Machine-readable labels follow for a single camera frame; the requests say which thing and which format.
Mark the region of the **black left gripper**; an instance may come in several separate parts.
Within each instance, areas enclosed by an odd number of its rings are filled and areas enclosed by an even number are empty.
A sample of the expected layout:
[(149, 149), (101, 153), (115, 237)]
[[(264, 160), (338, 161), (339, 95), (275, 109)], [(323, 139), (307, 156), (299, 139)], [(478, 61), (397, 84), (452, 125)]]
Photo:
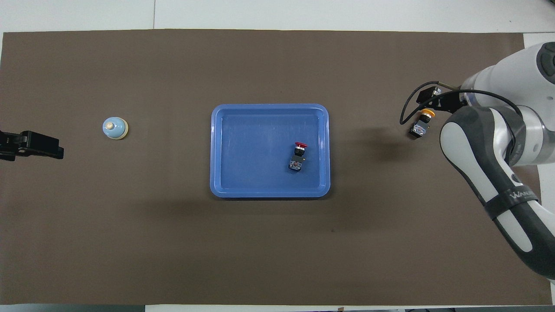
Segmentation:
[(15, 161), (15, 155), (64, 158), (59, 139), (32, 131), (9, 133), (0, 131), (0, 160)]

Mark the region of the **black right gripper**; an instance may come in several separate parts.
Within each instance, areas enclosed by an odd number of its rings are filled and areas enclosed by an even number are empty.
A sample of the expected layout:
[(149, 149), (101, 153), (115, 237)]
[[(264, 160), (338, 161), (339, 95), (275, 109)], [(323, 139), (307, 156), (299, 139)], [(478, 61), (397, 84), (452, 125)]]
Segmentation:
[(439, 95), (438, 98), (438, 111), (448, 112), (454, 114), (458, 109), (465, 107), (467, 104), (466, 100), (461, 99), (459, 91), (448, 91), (445, 94), (441, 94), (442, 89), (438, 86), (431, 86), (419, 91), (416, 97), (416, 103), (422, 104), (433, 97)]

